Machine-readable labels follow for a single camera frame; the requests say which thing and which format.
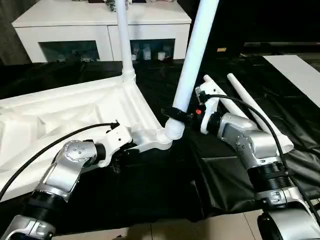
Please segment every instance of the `floor tile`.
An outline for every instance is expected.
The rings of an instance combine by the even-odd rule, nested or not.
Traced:
[[[150,224],[57,236],[54,240],[152,240]]]
[[[262,240],[257,223],[258,216],[260,216],[262,213],[263,211],[261,209],[244,213],[255,240]]]
[[[153,240],[254,240],[243,213],[192,223],[177,220],[151,225]]]
[[[313,200],[311,200],[311,203],[312,203],[313,205],[316,205],[316,204],[319,203],[319,199],[313,199]]]

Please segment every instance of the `black fabric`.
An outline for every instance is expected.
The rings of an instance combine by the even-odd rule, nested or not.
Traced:
[[[121,63],[49,63],[0,66],[0,98],[117,76]],[[165,125],[161,108],[172,105],[182,62],[147,62],[134,66],[136,83],[153,113]],[[229,95],[234,73],[279,129],[294,142],[288,164],[312,199],[320,197],[320,111],[262,57],[206,60],[197,85],[210,75]],[[190,108],[197,105],[191,98]],[[152,149],[113,166],[81,176],[58,234],[127,227],[159,219],[198,221],[210,216],[258,208],[248,174],[234,151],[213,135],[186,129],[169,150]],[[0,204],[2,233],[26,196]]]

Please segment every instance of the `white pole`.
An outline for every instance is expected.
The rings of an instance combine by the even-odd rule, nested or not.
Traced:
[[[209,75],[205,75],[203,79],[206,82],[212,81],[214,83],[216,94],[227,96],[227,94],[218,86],[218,84],[216,84],[216,82]],[[226,109],[228,109],[230,113],[248,119],[247,115],[245,115],[245,113],[232,100],[225,98],[220,98],[219,100],[223,103],[223,105],[226,107]]]
[[[257,102],[251,97],[251,95],[247,92],[247,90],[241,85],[241,83],[238,81],[238,79],[233,75],[232,73],[229,73],[227,75],[227,78],[229,79],[230,83],[236,90],[236,92],[239,94],[241,99],[246,102],[247,104],[251,105],[254,107],[259,113],[262,114],[262,116],[269,122],[271,125],[272,129],[274,130],[275,134],[277,135],[282,151],[283,153],[288,153],[294,148],[294,144],[290,141],[290,139],[282,134],[280,130],[276,127],[276,125],[271,121],[271,119],[267,116],[267,114],[261,109],[261,107],[257,104]],[[262,121],[262,119],[257,116],[255,113],[252,113],[252,116],[255,118],[257,123],[260,125],[263,131],[267,133],[271,133],[267,125]]]
[[[186,52],[179,84],[175,93],[173,107],[187,111],[195,87],[199,68],[204,56],[212,23],[216,15],[219,0],[201,0]],[[165,134],[172,140],[178,140],[184,133],[185,125],[173,118],[165,124]]]
[[[124,79],[132,79],[136,76],[136,74],[131,58],[131,46],[125,0],[115,0],[115,9],[121,45],[122,75]]]

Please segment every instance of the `black clamp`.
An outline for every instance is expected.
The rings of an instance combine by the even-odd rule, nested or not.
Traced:
[[[163,115],[166,115],[172,119],[175,119],[179,122],[182,122],[184,124],[190,124],[193,121],[194,114],[193,113],[186,113],[184,111],[181,111],[180,109],[169,106],[161,109],[161,112]]]
[[[264,175],[264,177],[266,179],[274,179],[274,178],[278,178],[278,177],[289,177],[293,175],[293,172],[289,169],[282,169],[280,171],[275,171],[272,173],[267,173]]]

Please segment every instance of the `black cable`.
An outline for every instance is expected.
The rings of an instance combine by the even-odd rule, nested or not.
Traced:
[[[5,195],[5,192],[8,190],[9,186],[13,183],[13,181],[19,176],[19,174],[22,173],[23,170],[25,170],[34,160],[36,160],[40,155],[42,155],[45,151],[47,151],[48,149],[52,148],[54,145],[62,142],[63,140],[66,140],[67,138],[70,138],[73,135],[76,135],[80,132],[89,130],[89,129],[93,129],[93,128],[97,128],[97,127],[102,127],[102,126],[117,126],[118,123],[99,123],[99,124],[94,124],[94,125],[90,125],[90,126],[86,126],[83,128],[80,128],[76,131],[73,131],[57,140],[55,140],[54,142],[50,143],[49,145],[47,145],[45,148],[43,148],[42,150],[40,150],[38,153],[36,153],[33,157],[31,157],[25,164],[23,164],[18,171],[16,171],[12,177],[10,177],[10,179],[8,180],[8,182],[3,186],[2,190],[0,191],[0,201],[3,198],[3,196]]]
[[[280,159],[284,165],[284,167],[289,170],[289,167],[288,167],[288,164],[287,164],[287,161],[286,161],[286,158],[284,156],[284,152],[282,151],[282,148],[281,148],[281,145],[280,145],[280,142],[279,142],[279,139],[274,131],[274,129],[271,127],[270,123],[264,118],[264,116],[258,111],[256,110],[253,106],[249,105],[248,103],[238,99],[238,98],[235,98],[235,97],[231,97],[231,96],[226,96],[226,95],[220,95],[220,94],[217,94],[217,95],[206,95],[207,97],[209,98],[221,98],[221,99],[230,99],[234,102],[237,102],[245,107],[247,107],[249,110],[251,110],[252,112],[254,112],[256,115],[259,116],[259,118],[265,123],[265,125],[268,127],[268,129],[270,130],[270,133],[271,135],[273,136],[274,138],[274,141],[275,141],[275,144],[276,144],[276,147],[278,148],[278,151],[279,151],[279,156],[280,156]],[[301,193],[301,195],[303,196],[304,200],[307,202],[307,204],[309,205],[309,208],[311,210],[311,212],[313,213],[318,225],[320,226],[320,216],[319,214],[317,213],[317,210],[315,209],[314,205],[311,203],[310,199],[308,198],[307,194],[305,193],[305,191],[302,189],[302,187],[300,186],[300,184],[297,182],[297,180],[293,177],[293,176],[290,176],[290,179],[291,181],[293,182],[293,184],[298,188],[299,192]]]

